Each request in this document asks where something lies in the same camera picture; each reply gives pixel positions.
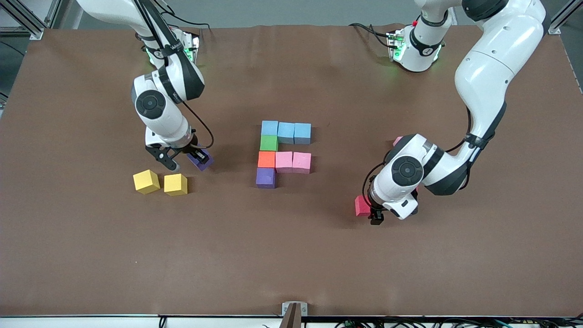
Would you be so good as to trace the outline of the purple foam cube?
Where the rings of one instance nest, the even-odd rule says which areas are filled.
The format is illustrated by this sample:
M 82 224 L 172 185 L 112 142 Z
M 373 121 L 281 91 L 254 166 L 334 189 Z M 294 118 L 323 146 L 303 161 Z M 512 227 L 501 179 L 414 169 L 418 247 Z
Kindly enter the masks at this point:
M 275 189 L 276 188 L 275 168 L 257 168 L 256 187 L 260 189 Z
M 212 156 L 206 149 L 194 148 L 187 153 L 187 157 L 200 171 L 206 170 L 214 162 Z

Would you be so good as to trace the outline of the light pink dimpled foam cube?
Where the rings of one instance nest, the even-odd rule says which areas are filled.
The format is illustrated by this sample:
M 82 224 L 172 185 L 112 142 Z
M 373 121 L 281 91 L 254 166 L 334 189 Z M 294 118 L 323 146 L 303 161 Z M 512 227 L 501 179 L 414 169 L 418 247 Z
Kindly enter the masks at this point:
M 293 152 L 292 172 L 294 174 L 310 174 L 312 170 L 312 154 L 309 152 Z

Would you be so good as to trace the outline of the yellow foam cube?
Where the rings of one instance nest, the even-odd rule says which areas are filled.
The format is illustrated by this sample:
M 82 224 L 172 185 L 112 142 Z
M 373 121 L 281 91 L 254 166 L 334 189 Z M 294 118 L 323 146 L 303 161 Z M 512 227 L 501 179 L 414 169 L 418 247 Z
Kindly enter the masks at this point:
M 188 179 L 182 174 L 164 176 L 163 191 L 170 196 L 188 194 Z
M 161 189 L 158 175 L 152 170 L 145 170 L 133 175 L 134 189 L 142 195 Z

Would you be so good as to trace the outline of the brown table mat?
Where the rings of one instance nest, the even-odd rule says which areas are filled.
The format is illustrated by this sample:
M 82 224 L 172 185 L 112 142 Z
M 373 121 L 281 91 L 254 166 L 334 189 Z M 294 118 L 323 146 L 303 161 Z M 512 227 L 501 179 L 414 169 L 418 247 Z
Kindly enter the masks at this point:
M 151 66 L 133 31 L 46 31 L 0 119 L 0 315 L 575 316 L 583 312 L 583 95 L 545 36 L 510 83 L 468 187 L 419 194 L 373 226 L 354 199 L 392 140 L 465 135 L 456 68 L 481 31 L 452 27 L 429 71 L 391 64 L 346 26 L 204 31 L 189 105 L 214 164 L 184 156 L 188 195 L 142 195 L 168 170 L 130 98 Z M 310 123 L 310 174 L 256 187 L 261 122 Z

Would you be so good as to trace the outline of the gray metal mounting bracket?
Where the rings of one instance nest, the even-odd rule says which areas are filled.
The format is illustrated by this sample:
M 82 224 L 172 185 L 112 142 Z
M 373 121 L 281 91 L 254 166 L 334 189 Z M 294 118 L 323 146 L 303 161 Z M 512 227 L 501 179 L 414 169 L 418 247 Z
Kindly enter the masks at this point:
M 289 309 L 295 309 L 300 316 L 308 316 L 308 303 L 301 301 L 288 301 L 281 304 L 281 315 L 285 316 Z

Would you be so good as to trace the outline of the aluminium frame post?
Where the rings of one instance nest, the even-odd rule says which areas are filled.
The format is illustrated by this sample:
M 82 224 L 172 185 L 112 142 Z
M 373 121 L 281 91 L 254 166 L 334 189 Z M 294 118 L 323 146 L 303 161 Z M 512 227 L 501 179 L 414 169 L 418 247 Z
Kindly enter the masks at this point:
M 564 25 L 575 12 L 583 7 L 583 0 L 568 0 L 567 3 L 552 17 L 548 34 L 560 35 L 560 27 Z
M 21 0 L 0 0 L 0 32 L 28 34 L 32 40 L 42 39 L 46 24 Z

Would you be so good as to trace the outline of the white table edge rail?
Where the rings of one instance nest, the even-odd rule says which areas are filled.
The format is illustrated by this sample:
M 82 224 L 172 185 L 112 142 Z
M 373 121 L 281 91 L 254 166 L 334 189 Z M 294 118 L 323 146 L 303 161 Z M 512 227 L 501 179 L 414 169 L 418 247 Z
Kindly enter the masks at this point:
M 27 315 L 0 316 L 0 328 L 583 328 L 575 316 Z

